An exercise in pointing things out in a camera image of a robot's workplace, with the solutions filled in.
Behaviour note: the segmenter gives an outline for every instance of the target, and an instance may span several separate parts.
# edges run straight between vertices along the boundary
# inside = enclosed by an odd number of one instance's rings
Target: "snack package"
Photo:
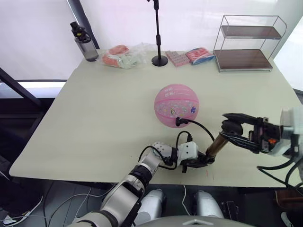
[[[189,58],[192,65],[197,65],[214,58],[214,55],[203,47],[188,51],[186,56]]]
[[[130,69],[139,63],[146,63],[146,46],[146,44],[139,44],[129,48],[118,45],[106,51],[101,61],[112,67]]]

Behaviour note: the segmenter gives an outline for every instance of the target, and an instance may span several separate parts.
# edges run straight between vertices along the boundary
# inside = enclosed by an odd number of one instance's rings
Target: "white table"
[[[300,105],[273,61],[272,72],[218,72],[215,61],[175,68],[151,63],[130,70],[83,61],[55,99],[10,174],[55,180],[119,182],[137,163],[142,149],[156,141],[175,144],[181,129],[163,125],[155,116],[154,99],[168,84],[185,84],[200,100],[196,120],[214,136],[224,113],[267,116],[279,124],[284,107]],[[204,152],[211,144],[198,126],[184,130]],[[244,126],[244,136],[251,127]],[[228,144],[214,164],[200,168],[159,169],[151,183],[283,187],[256,166],[275,166],[284,157],[253,154]],[[288,169],[273,171],[284,179]],[[298,171],[291,183],[300,182]]]

